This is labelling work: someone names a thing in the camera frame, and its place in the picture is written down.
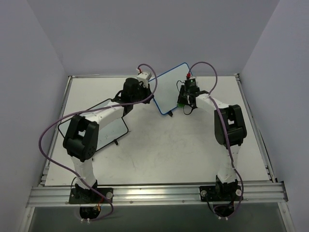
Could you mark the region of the blue framed whiteboard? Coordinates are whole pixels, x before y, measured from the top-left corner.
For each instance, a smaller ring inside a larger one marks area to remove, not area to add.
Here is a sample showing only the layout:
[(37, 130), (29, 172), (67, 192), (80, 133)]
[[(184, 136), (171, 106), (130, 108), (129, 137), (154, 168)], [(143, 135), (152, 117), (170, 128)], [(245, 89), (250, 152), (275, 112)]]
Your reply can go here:
[(184, 62), (157, 77), (154, 102), (161, 115), (173, 116), (172, 111), (177, 108), (179, 95), (178, 81), (184, 81), (188, 71), (189, 66)]

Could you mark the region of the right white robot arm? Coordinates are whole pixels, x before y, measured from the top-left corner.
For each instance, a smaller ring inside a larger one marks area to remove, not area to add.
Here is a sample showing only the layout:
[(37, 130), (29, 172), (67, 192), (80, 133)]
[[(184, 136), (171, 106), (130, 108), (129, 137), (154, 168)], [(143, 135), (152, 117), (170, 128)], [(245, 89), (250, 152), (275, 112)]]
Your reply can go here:
[(179, 90), (177, 104), (192, 110), (202, 109), (214, 116), (214, 136), (222, 147), (220, 167), (216, 175), (214, 193), (219, 199), (226, 199), (231, 194), (242, 194), (242, 182), (237, 171), (239, 150), (247, 136), (242, 109), (239, 105), (230, 105), (213, 98), (209, 92), (200, 90), (195, 78), (183, 81)]

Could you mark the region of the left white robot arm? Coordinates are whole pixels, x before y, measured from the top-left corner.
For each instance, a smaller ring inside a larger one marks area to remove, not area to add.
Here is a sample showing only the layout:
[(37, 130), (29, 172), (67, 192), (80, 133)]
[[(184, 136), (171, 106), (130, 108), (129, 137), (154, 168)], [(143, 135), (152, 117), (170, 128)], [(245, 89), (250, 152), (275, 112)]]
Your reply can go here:
[(153, 98), (149, 77), (127, 78), (123, 89), (108, 100), (106, 109), (71, 118), (63, 147), (71, 157), (74, 171), (79, 175), (75, 187), (87, 203), (97, 198), (97, 180), (94, 176), (92, 157), (97, 151), (99, 131), (117, 119), (126, 116), (133, 104), (149, 104)]

